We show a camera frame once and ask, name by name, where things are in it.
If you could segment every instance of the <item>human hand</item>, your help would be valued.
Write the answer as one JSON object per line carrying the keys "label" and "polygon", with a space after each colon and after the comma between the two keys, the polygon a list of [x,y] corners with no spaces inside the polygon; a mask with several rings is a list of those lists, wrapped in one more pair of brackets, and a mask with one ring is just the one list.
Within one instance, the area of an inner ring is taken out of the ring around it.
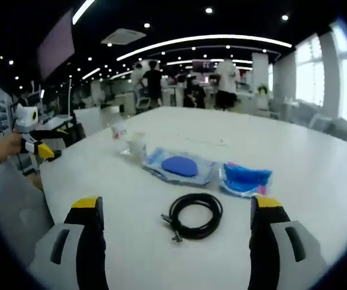
{"label": "human hand", "polygon": [[19,153],[21,142],[22,135],[15,132],[0,139],[0,162],[3,162],[11,155]]}

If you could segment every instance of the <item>ceiling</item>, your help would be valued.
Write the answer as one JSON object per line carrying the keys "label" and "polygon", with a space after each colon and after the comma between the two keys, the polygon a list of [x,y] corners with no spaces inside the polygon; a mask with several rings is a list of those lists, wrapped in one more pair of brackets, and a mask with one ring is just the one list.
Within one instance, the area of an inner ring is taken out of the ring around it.
{"label": "ceiling", "polygon": [[[34,4],[19,2],[22,1],[0,8],[0,55],[3,56],[0,59],[0,75],[10,90],[17,94],[30,88],[30,80],[40,80],[36,65],[37,47],[60,17],[70,9],[75,13],[84,0],[36,0]],[[328,24],[335,20],[337,7],[332,1],[320,1],[319,6],[315,3],[312,0],[95,0],[72,28],[75,54],[44,85],[60,86],[68,81],[69,75],[73,76],[74,83],[79,83],[82,76],[95,68],[101,68],[99,73],[103,77],[112,76],[116,71],[123,73],[139,57],[161,60],[165,72],[167,69],[182,69],[179,66],[164,66],[167,62],[177,61],[179,57],[182,60],[202,59],[207,54],[208,58],[219,59],[226,54],[233,54],[234,59],[251,60],[253,50],[250,48],[259,51],[267,49],[269,60],[274,62],[279,55],[292,52],[296,44],[313,33],[327,31]],[[205,13],[207,7],[212,7],[213,14]],[[289,20],[283,21],[282,15],[288,15]],[[151,25],[150,28],[144,28],[146,22]],[[118,28],[140,31],[146,37],[123,46],[107,47],[101,44],[104,38]],[[293,47],[252,40],[197,40],[145,51],[116,61],[117,57],[147,45],[206,34],[266,37],[290,43]],[[8,64],[10,59],[14,60],[12,66]]]}

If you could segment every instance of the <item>person in white shirt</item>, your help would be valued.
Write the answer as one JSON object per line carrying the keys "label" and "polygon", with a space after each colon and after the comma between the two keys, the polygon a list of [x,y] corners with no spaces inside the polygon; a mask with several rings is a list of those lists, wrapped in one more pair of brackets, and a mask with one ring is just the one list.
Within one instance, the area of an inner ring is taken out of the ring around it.
{"label": "person in white shirt", "polygon": [[145,88],[144,84],[142,83],[143,76],[144,73],[142,72],[142,65],[140,63],[137,63],[135,69],[130,75],[130,79],[132,80],[133,91],[135,92],[136,96],[136,106],[138,105],[141,99],[141,89]]}
{"label": "person in white shirt", "polygon": [[234,107],[236,96],[237,69],[230,57],[217,65],[219,75],[219,90],[215,97],[215,107],[226,110]]}

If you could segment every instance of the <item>blue packaged item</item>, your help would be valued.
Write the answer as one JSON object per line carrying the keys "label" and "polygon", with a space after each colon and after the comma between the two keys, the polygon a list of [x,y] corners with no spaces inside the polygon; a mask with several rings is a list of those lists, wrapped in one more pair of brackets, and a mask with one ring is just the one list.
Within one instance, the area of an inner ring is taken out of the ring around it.
{"label": "blue packaged item", "polygon": [[253,170],[234,163],[224,163],[220,167],[220,187],[229,194],[243,198],[266,195],[270,170]]}
{"label": "blue packaged item", "polygon": [[158,178],[176,184],[203,186],[215,175],[215,162],[186,152],[157,148],[145,157],[145,169]]}

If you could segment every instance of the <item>potted plant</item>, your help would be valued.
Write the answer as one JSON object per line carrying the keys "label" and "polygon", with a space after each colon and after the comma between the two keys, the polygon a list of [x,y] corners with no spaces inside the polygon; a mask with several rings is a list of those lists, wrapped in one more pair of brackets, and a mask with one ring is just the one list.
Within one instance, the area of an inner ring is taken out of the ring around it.
{"label": "potted plant", "polygon": [[258,87],[258,92],[259,92],[259,95],[262,94],[262,92],[267,95],[267,93],[269,92],[269,88],[265,85],[265,84],[262,84]]}

